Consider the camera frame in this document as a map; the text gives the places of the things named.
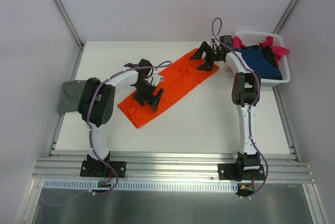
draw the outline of white plastic basket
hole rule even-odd
[[[238,36],[242,40],[243,44],[246,46],[251,46],[251,45],[264,42],[266,40],[266,37],[270,36],[270,37],[273,37],[273,45],[284,47],[282,37],[277,34],[239,30],[236,32],[235,35]],[[291,76],[289,74],[286,55],[284,55],[279,60],[278,68],[282,74],[283,80],[261,79],[261,85],[273,87],[273,86],[276,86],[277,84],[287,83],[291,79]]]

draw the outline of white wall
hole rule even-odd
[[[301,0],[281,35],[291,50],[291,81],[280,86],[302,160],[310,162],[335,221],[335,2]]]
[[[0,0],[0,223],[14,223],[50,144],[77,51],[52,0]]]
[[[203,41],[217,16],[225,34],[272,32],[290,0],[62,1],[83,41]]]

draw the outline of orange fabric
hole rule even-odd
[[[213,70],[210,72],[197,70],[196,68],[203,64],[205,60],[188,60],[196,50],[197,49],[194,49],[187,53],[160,72],[160,75],[164,77],[164,81],[157,86],[155,92],[158,92],[160,88],[163,88],[164,93],[158,104],[157,112],[154,112],[148,104],[141,106],[132,97],[134,93],[118,104],[118,107],[136,128],[142,127],[158,115],[165,112],[198,84],[212,76],[219,69],[218,66],[214,65]]]

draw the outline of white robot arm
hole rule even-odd
[[[220,41],[229,44],[232,49],[232,37],[220,37]],[[198,50],[190,57],[190,60],[200,59],[205,53],[205,63],[197,69],[211,71],[215,61],[224,61],[235,74],[232,88],[232,101],[237,106],[240,123],[240,147],[238,157],[234,164],[219,164],[218,171],[221,180],[264,180],[263,166],[260,154],[256,150],[255,139],[255,112],[261,76],[250,73],[250,68],[245,63],[238,51],[231,52],[223,47],[220,42],[212,39],[211,42],[203,42]]]
[[[125,65],[124,72],[115,76],[110,81],[103,83],[97,78],[86,81],[82,93],[78,112],[87,124],[89,118],[90,146],[86,160],[83,161],[80,175],[83,177],[104,177],[108,176],[109,170],[104,163],[110,163],[110,154],[107,144],[107,136],[104,124],[107,123],[113,113],[115,94],[128,86],[134,86],[136,92],[133,98],[140,105],[149,104],[154,111],[157,111],[158,103],[164,92],[160,89],[153,95],[157,85],[163,81],[163,76],[156,74],[152,64],[142,59],[139,64],[128,63]],[[90,104],[97,92],[93,107]]]

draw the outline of purple cable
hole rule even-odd
[[[169,65],[171,65],[172,62],[171,62],[170,60],[167,60],[167,61],[164,61],[164,62],[160,63],[159,65],[157,65],[155,71],[156,71],[158,68],[161,68],[161,66],[164,65],[164,64],[166,64],[166,63],[168,63]]]
[[[51,206],[51,207],[59,207],[59,206],[63,206],[63,205],[66,205],[72,201],[74,201],[75,199],[77,199],[80,195],[84,194],[84,193],[88,193],[89,191],[88,190],[84,190],[84,191],[81,191],[80,193],[78,193],[77,195],[75,195],[73,198],[69,199],[68,201],[65,201],[65,202],[62,202],[62,203],[49,203],[47,202],[45,199],[44,199],[44,196],[43,196],[43,189],[41,191],[41,195],[40,195],[40,199],[43,203],[45,203],[46,205],[48,206]]]
[[[214,23],[216,20],[219,20],[220,21],[220,28],[219,28],[219,31],[218,33],[215,35],[214,33]],[[262,185],[260,185],[260,187],[252,194],[256,194],[260,189],[262,189],[262,187],[265,185],[266,181],[267,181],[267,177],[269,175],[269,164],[267,163],[267,160],[266,158],[264,157],[264,155],[260,152],[260,150],[257,148],[255,142],[253,141],[252,139],[252,126],[251,126],[251,107],[253,105],[255,105],[257,103],[257,101],[259,100],[260,98],[260,91],[261,91],[261,84],[256,76],[256,74],[254,73],[253,70],[249,69],[246,67],[246,65],[244,64],[244,62],[242,61],[242,59],[239,57],[239,55],[236,54],[236,52],[231,48],[229,47],[228,45],[226,45],[225,43],[221,42],[220,39],[218,38],[218,35],[221,31],[221,28],[222,28],[222,20],[220,17],[217,17],[213,20],[212,24],[211,24],[211,33],[213,34],[213,37],[215,38],[215,40],[217,40],[219,43],[221,43],[225,48],[227,48],[228,50],[230,50],[236,57],[237,59],[240,61],[242,67],[246,70],[246,71],[249,71],[253,77],[255,78],[256,80],[256,85],[257,85],[257,95],[256,95],[256,98],[255,100],[250,104],[249,106],[249,137],[250,137],[250,141],[253,145],[253,147],[255,148],[255,150],[259,153],[259,155],[262,157],[262,159],[264,160],[264,163],[265,163],[265,166],[266,166],[266,174],[265,174],[265,180],[263,181]]]

